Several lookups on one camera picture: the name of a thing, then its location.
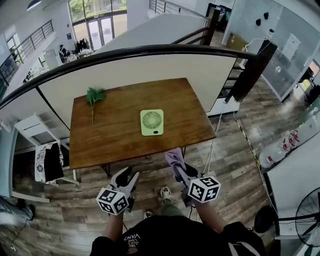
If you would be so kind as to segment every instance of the white chair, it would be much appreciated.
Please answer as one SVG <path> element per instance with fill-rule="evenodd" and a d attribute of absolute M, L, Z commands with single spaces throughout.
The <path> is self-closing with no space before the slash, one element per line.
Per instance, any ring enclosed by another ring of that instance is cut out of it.
<path fill-rule="evenodd" d="M 51 149 L 51 147 L 53 146 L 53 144 L 57 143 L 58 148 L 59 148 L 59 155 L 57 155 L 57 158 L 59 157 L 59 161 L 61 164 L 61 167 L 63 167 L 63 155 L 60 149 L 60 145 L 62 144 L 67 150 L 70 150 L 69 147 L 65 144 L 62 143 L 50 130 L 49 128 L 46 126 L 46 124 L 40 119 L 39 116 L 36 115 L 36 113 L 34 113 L 32 116 L 16 123 L 15 128 L 19 131 L 19 133 L 25 137 L 29 142 L 31 142 L 33 145 L 35 145 L 35 161 L 34 161 L 34 179 L 37 182 L 43 182 L 46 184 L 50 184 L 53 186 L 58 186 L 58 184 L 56 183 L 56 180 L 64 180 L 67 182 L 71 182 L 71 183 L 75 183 L 75 184 L 79 184 L 79 182 L 77 181 L 77 175 L 76 175 L 76 170 L 73 170 L 73 179 L 70 178 L 66 178 L 66 177 L 60 177 L 51 181 L 47 181 L 46 182 L 46 178 L 45 178 L 45 170 L 42 168 L 42 166 L 44 166 L 44 152 L 46 152 L 46 149 Z M 47 132 L 48 134 L 51 135 L 51 137 L 55 140 L 53 142 L 50 143 L 46 143 L 46 144 L 40 144 L 35 138 L 33 138 L 33 136 L 42 134 Z"/>

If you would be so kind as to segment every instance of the plant sprig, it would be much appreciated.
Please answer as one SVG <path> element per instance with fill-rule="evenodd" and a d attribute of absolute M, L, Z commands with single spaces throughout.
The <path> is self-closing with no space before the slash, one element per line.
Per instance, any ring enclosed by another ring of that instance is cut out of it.
<path fill-rule="evenodd" d="M 105 98 L 104 89 L 94 89 L 89 87 L 86 91 L 86 102 L 91 105 L 92 110 L 92 124 L 94 124 L 96 102 Z"/>

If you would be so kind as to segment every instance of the ceiling light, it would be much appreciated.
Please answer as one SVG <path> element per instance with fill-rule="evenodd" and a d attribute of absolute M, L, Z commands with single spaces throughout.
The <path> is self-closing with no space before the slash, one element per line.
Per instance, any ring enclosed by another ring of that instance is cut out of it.
<path fill-rule="evenodd" d="M 38 4 L 41 3 L 41 0 L 32 0 L 29 4 L 28 7 L 26 8 L 27 11 L 32 9 L 33 7 L 36 7 Z"/>

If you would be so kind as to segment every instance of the green fan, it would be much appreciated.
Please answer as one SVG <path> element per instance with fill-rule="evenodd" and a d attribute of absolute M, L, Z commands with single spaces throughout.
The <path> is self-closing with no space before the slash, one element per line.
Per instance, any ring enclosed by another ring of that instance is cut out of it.
<path fill-rule="evenodd" d="M 140 112 L 141 133 L 143 136 L 164 133 L 164 112 L 162 109 L 147 109 Z"/>

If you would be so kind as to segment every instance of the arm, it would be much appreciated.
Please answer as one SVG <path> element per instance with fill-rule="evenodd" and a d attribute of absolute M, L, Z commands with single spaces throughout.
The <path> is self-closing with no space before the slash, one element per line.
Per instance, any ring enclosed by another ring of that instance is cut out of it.
<path fill-rule="evenodd" d="M 124 223 L 124 213 L 119 215 L 110 215 L 109 221 L 105 230 L 102 233 L 103 237 L 110 238 L 112 241 L 117 242 L 117 240 L 122 235 L 122 226 Z"/>
<path fill-rule="evenodd" d="M 216 210 L 208 202 L 200 203 L 193 200 L 193 203 L 202 223 L 220 234 L 228 223 L 217 214 Z"/>

